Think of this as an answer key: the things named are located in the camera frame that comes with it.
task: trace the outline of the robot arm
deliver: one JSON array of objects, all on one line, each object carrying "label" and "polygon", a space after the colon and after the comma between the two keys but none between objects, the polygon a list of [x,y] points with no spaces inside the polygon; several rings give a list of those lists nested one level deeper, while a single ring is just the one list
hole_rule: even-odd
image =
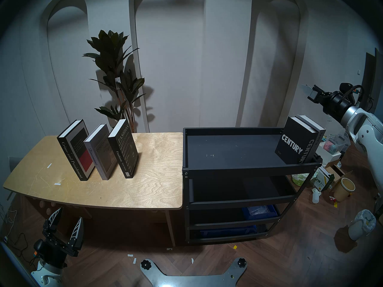
[{"label": "robot arm", "polygon": [[[356,105],[354,104],[352,92],[356,88],[362,87],[342,83],[339,87],[340,91],[331,93],[324,92],[314,85],[308,99],[316,104],[320,103],[323,106],[323,112],[331,115],[346,129],[356,148],[367,154],[375,184],[380,195],[383,196],[383,124],[375,115],[357,106],[362,99],[363,91]],[[355,133],[358,122],[364,119],[363,116],[365,120]]]}]

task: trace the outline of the wooden table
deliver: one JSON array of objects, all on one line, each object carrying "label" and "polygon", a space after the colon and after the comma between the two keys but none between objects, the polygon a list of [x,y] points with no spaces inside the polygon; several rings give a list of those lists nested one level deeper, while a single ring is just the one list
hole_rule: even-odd
[{"label": "wooden table", "polygon": [[132,179],[125,179],[117,164],[107,181],[101,179],[96,168],[88,181],[80,181],[56,136],[46,136],[21,160],[3,186],[53,204],[81,206],[84,212],[84,207],[165,210],[175,246],[169,210],[182,207],[183,135],[134,133],[133,138],[139,160]]}]

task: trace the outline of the white box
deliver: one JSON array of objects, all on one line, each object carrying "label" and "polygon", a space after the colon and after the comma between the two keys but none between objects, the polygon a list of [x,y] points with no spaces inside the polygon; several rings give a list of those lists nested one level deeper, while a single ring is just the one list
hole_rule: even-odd
[{"label": "white box", "polygon": [[334,155],[330,154],[329,152],[327,152],[326,150],[323,149],[324,143],[325,142],[322,142],[322,143],[319,144],[318,149],[316,150],[315,153],[321,156],[321,158],[323,159],[322,165],[325,166],[329,162],[332,162],[334,160],[339,159],[339,157],[342,154],[340,152],[337,152]]}]

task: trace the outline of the book cover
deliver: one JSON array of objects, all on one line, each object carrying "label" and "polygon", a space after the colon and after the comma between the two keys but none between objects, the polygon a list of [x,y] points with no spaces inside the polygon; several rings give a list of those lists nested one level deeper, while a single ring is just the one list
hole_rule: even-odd
[{"label": "book cover", "polygon": [[127,119],[117,122],[108,140],[125,178],[133,178],[138,152]]},{"label": "book cover", "polygon": [[88,180],[95,166],[84,144],[88,135],[84,120],[76,120],[57,136],[62,151],[81,181]]},{"label": "book cover", "polygon": [[307,163],[307,162],[310,162],[311,159],[313,158],[316,150],[318,149],[318,146],[319,144],[322,142],[322,138],[324,136],[324,133],[326,132],[326,129],[321,127],[318,123],[316,123],[315,121],[311,120],[309,117],[307,117],[306,115],[299,115],[299,116],[295,116],[296,118],[298,118],[300,121],[306,123],[307,125],[311,126],[313,129],[315,129],[317,132],[318,132],[318,136],[314,142],[314,145],[313,147],[310,149],[310,152],[307,154],[305,160],[303,163]]},{"label": "book cover", "polygon": [[296,117],[289,117],[275,153],[288,165],[304,163],[317,136],[318,131]]},{"label": "book cover", "polygon": [[84,141],[89,155],[103,180],[109,179],[117,164],[108,136],[108,126],[100,124]]}]

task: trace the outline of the herringbone floor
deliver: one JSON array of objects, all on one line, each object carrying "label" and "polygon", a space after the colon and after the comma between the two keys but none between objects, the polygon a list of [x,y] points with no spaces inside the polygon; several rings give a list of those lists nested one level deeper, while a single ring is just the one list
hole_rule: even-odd
[{"label": "herringbone floor", "polygon": [[[65,285],[151,286],[139,269],[144,258],[154,261],[167,275],[208,275],[223,273],[242,256],[248,267],[237,286],[347,286],[381,243],[383,229],[377,224],[357,243],[348,238],[345,227],[360,210],[373,210],[377,190],[365,156],[354,146],[342,162],[343,170],[354,171],[350,178],[356,191],[351,197],[335,208],[324,193],[314,205],[311,191],[305,189],[271,237],[262,240],[167,250],[171,243],[165,223],[146,223],[139,212],[90,209],[93,220],[85,222],[84,246],[78,257],[67,258]],[[24,197],[17,196],[12,207],[19,212],[10,236],[15,241],[20,232],[25,233],[29,247],[23,254],[29,260],[33,243],[42,238],[44,219]],[[175,222],[174,227],[176,242],[181,245],[183,225]],[[21,239],[17,246],[24,244]],[[127,254],[133,254],[137,263]]]}]

